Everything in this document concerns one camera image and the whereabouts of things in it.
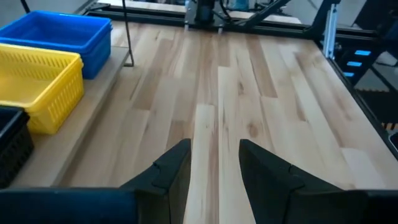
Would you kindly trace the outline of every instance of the metal pole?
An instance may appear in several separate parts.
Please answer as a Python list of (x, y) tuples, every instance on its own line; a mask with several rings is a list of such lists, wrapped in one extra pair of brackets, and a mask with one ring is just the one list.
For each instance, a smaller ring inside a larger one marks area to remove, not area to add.
[(131, 38), (130, 38), (129, 21), (127, 19), (126, 0), (122, 0), (122, 4), (123, 4), (123, 13), (124, 13), (124, 23), (126, 25), (127, 41), (129, 44), (129, 55), (131, 57), (131, 63), (124, 63), (124, 66), (134, 67), (134, 56), (132, 55), (132, 49), (131, 49)]
[(338, 4), (332, 4), (326, 20), (325, 37), (323, 39), (323, 54), (326, 58), (334, 59)]
[(21, 3), (22, 3), (22, 6), (25, 9), (25, 12), (26, 13), (30, 13), (30, 9), (29, 9), (29, 6), (26, 4), (26, 1), (25, 0), (21, 0)]

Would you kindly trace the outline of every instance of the yellow plastic basket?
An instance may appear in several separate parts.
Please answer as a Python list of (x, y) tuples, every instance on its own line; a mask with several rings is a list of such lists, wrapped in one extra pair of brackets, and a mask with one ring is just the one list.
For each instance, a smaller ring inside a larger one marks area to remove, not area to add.
[(79, 54), (0, 44), (0, 105), (29, 113), (34, 133), (55, 134), (83, 96)]

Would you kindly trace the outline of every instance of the blue light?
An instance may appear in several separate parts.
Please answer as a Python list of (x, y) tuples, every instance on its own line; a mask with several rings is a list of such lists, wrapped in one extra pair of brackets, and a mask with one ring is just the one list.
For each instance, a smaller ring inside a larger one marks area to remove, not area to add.
[(354, 73), (352, 73), (352, 72), (345, 72), (344, 75), (345, 75), (346, 77), (353, 77), (353, 76), (354, 76)]
[(368, 50), (357, 50), (357, 51), (355, 51), (355, 54), (362, 55), (362, 56), (369, 56), (371, 54), (371, 52)]
[(361, 62), (348, 62), (348, 66), (360, 67), (362, 65)]

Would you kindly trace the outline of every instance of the stacked baskets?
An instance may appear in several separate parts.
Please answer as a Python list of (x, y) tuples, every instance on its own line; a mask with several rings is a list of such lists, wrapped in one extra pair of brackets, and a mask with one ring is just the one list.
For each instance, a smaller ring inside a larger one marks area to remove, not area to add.
[(0, 187), (33, 149), (28, 129), (55, 134), (78, 104), (83, 79), (111, 53), (111, 30), (109, 19), (44, 11), (0, 29)]

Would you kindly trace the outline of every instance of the wooden tabletop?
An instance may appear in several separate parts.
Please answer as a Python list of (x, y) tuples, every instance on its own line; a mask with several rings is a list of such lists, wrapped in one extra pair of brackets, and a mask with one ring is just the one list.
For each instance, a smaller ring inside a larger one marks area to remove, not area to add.
[[(123, 23), (113, 27), (126, 46)], [(398, 188), (398, 162), (312, 41), (130, 32), (136, 67), (122, 70), (62, 185), (117, 187), (192, 138), (185, 223), (254, 223), (240, 139), (342, 189)]]

